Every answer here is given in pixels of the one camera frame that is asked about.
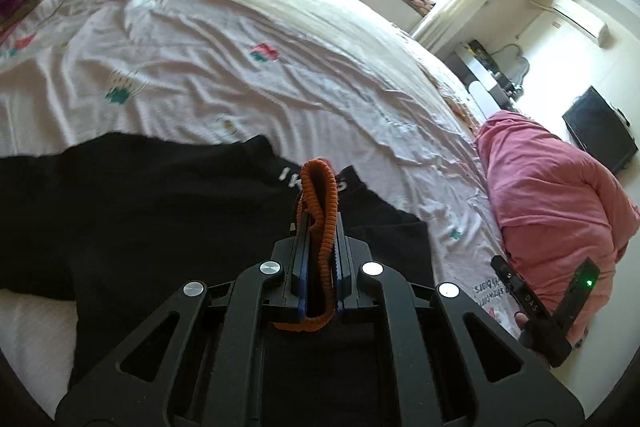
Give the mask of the person's right hand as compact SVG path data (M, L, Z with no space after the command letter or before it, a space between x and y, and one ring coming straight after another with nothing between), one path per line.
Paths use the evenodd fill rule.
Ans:
M518 328L521 329L521 331L525 329L525 325L528 322L528 317L526 317L525 313L523 313L522 311L516 312L514 315L514 319L516 324L518 324Z

